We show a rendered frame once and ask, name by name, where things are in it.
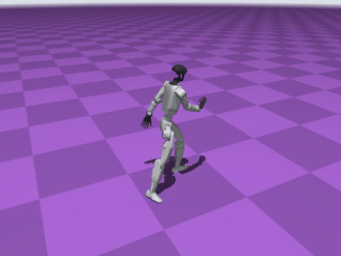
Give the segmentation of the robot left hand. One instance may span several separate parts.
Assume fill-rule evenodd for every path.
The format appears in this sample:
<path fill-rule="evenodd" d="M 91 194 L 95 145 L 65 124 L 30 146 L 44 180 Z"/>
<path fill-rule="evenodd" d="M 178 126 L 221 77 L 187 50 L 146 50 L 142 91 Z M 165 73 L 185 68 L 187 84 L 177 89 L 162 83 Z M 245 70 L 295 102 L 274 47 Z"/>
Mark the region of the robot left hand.
<path fill-rule="evenodd" d="M 148 113 L 148 112 L 147 112 Z M 152 116 L 152 114 L 151 114 L 151 116 Z M 146 117 L 143 119 L 143 122 L 144 122 L 144 124 L 143 124 L 143 122 L 142 122 L 142 124 L 143 124 L 143 127 L 144 127 L 144 125 L 145 125 L 145 127 L 146 127 L 146 125 L 147 125 L 147 128 L 148 128 L 148 125 L 149 125 L 149 122 L 150 122 L 150 126 L 151 126 L 151 116 L 148 116 L 147 114 L 146 114 Z M 145 124 L 146 123 L 146 124 Z M 148 124 L 147 124 L 148 123 Z M 141 126 L 142 126 L 142 124 L 141 124 Z M 144 128 L 145 128 L 144 127 Z"/>

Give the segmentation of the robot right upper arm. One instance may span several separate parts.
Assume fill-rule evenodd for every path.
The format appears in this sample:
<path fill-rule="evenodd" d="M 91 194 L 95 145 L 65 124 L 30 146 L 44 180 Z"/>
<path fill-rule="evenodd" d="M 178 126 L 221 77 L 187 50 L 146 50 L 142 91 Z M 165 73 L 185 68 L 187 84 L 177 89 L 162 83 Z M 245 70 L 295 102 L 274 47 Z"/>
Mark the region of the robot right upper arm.
<path fill-rule="evenodd" d="M 188 103 L 188 99 L 187 99 L 187 94 L 185 92 L 184 89 L 181 89 L 181 88 L 178 88 L 175 90 L 175 93 L 176 93 L 176 96 L 180 99 L 182 105 L 183 105 L 183 108 L 185 110 L 188 110 L 188 106 L 190 105 L 190 103 Z"/>

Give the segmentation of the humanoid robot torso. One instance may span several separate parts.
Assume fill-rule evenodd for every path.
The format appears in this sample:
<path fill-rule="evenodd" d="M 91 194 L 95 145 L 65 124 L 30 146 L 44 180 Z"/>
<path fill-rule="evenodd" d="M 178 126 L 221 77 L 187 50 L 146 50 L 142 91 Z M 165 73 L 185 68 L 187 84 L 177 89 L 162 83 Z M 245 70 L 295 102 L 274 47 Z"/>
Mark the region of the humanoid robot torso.
<path fill-rule="evenodd" d="M 170 127 L 170 130 L 173 127 L 172 117 L 176 115 L 179 106 L 180 106 L 180 99 L 176 96 L 175 90 L 182 87 L 179 85 L 170 85 L 169 82 L 165 86 L 163 101 L 162 101 L 162 111 L 165 113 L 163 118 L 160 121 L 160 129 L 163 129 L 166 126 Z"/>

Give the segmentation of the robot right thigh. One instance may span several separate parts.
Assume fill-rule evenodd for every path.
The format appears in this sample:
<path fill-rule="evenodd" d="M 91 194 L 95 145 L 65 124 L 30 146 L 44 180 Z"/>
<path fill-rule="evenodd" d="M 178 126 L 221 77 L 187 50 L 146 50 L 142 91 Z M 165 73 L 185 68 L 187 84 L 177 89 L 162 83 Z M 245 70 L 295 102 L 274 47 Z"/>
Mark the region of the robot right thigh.
<path fill-rule="evenodd" d="M 173 146 L 174 146 L 174 132 L 170 129 L 169 126 L 166 126 L 163 129 L 162 138 L 168 139 L 168 140 L 165 140 L 163 143 L 163 146 L 161 149 L 161 158 L 156 159 L 156 160 L 160 160 L 161 168 L 163 165 L 165 165 L 168 162 L 172 154 Z"/>

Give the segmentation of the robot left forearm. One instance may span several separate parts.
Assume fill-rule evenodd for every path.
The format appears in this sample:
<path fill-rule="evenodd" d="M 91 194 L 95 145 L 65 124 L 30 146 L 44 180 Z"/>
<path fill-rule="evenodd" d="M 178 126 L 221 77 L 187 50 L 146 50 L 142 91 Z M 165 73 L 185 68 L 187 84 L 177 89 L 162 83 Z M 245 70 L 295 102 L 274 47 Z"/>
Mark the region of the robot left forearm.
<path fill-rule="evenodd" d="M 157 105 L 158 104 L 153 99 L 152 102 L 151 102 L 151 105 L 150 105 L 150 107 L 148 109 L 148 113 L 147 113 L 148 116 L 151 116 L 152 112 L 154 111 L 154 109 L 156 108 Z"/>

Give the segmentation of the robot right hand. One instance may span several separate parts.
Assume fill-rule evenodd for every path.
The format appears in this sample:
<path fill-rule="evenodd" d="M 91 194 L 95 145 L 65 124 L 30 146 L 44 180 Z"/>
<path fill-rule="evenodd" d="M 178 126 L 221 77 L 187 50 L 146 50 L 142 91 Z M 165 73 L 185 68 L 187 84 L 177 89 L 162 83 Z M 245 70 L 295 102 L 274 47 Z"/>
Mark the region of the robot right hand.
<path fill-rule="evenodd" d="M 200 100 L 199 100 L 200 101 Z M 202 109 L 204 104 L 206 103 L 207 99 L 204 97 L 203 100 L 201 98 L 201 101 L 200 101 L 200 105 L 199 105 L 199 109 Z"/>

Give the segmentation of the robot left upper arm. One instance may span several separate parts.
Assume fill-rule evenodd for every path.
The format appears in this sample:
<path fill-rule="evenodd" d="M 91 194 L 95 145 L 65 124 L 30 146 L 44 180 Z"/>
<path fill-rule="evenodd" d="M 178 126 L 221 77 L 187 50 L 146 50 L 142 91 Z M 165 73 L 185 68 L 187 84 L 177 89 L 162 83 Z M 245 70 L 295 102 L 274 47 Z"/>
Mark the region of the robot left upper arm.
<path fill-rule="evenodd" d="M 164 84 L 163 84 L 163 87 L 159 90 L 158 94 L 155 96 L 154 100 L 156 103 L 161 103 L 162 102 L 162 96 L 164 95 L 164 90 L 165 90 L 165 86 L 166 84 L 168 83 L 169 81 L 166 81 Z"/>

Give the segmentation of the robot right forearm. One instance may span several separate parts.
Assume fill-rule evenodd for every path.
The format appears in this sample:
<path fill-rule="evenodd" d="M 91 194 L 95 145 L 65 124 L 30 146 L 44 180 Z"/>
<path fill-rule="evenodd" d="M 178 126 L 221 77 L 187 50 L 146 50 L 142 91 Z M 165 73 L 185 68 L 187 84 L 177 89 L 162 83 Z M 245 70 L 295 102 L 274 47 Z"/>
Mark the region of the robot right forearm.
<path fill-rule="evenodd" d="M 188 110 L 189 110 L 189 111 L 197 111 L 197 112 L 200 112 L 202 109 L 199 109 L 199 106 L 195 106 L 195 105 L 190 104 L 190 105 L 188 106 Z"/>

